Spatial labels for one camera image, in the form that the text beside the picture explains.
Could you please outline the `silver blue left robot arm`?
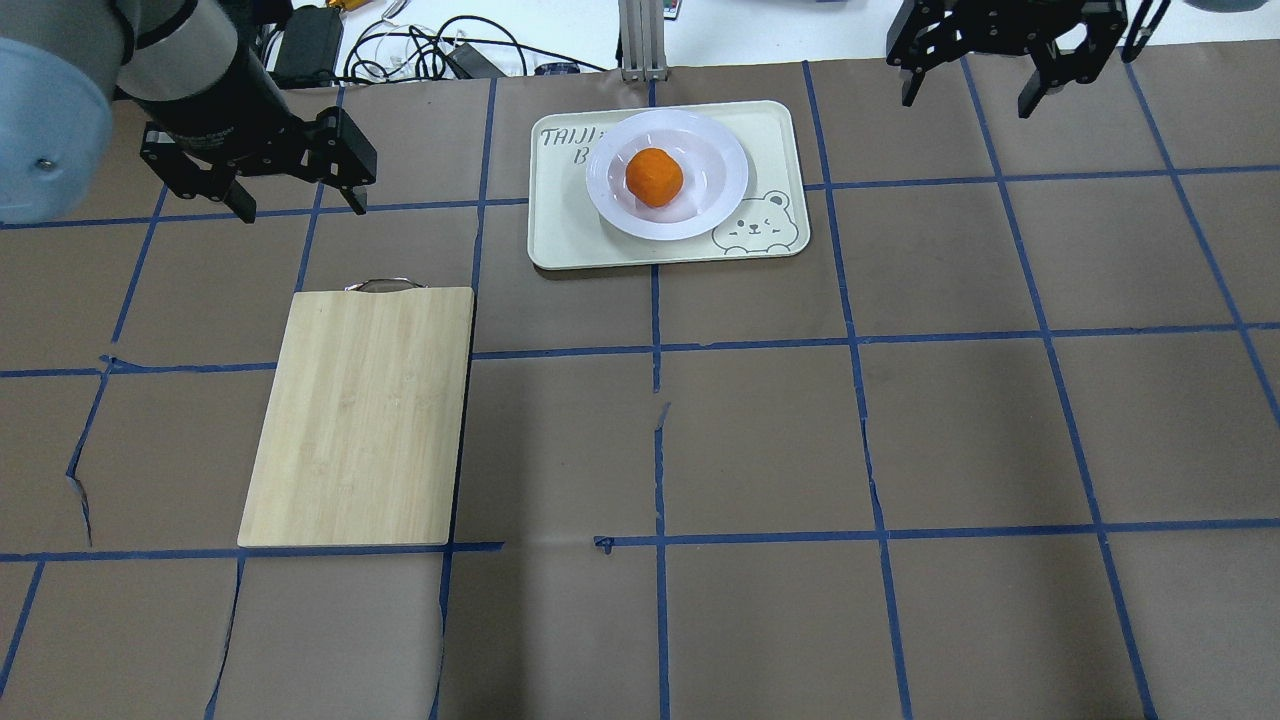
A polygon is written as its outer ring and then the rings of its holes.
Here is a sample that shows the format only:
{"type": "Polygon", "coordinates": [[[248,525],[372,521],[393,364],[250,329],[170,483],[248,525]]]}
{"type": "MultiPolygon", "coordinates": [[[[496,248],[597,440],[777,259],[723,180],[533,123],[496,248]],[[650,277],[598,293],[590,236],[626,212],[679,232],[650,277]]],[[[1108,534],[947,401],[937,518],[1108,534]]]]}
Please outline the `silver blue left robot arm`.
{"type": "Polygon", "coordinates": [[[351,115],[306,120],[215,1],[5,1],[1,218],[35,224],[81,204],[124,94],[147,115],[141,159],[182,199],[253,223],[244,177],[337,190],[357,214],[378,154],[351,115]]]}

